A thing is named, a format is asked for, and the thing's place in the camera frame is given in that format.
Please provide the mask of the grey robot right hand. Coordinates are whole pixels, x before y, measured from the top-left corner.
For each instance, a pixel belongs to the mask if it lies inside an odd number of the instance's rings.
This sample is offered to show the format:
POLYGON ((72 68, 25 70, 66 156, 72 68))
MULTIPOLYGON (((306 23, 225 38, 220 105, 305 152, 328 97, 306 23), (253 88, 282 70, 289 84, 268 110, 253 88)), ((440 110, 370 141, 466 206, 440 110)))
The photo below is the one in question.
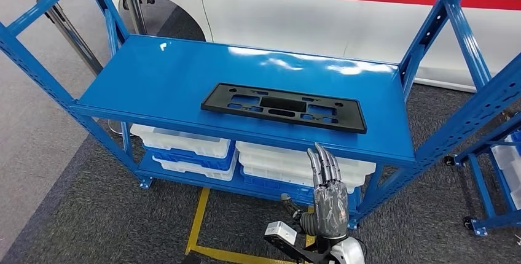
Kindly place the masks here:
POLYGON ((307 155, 314 185, 313 211, 300 209, 287 193, 281 194, 281 202, 302 234, 342 238, 348 229, 348 192, 337 159, 317 142, 314 149, 307 149, 307 155))

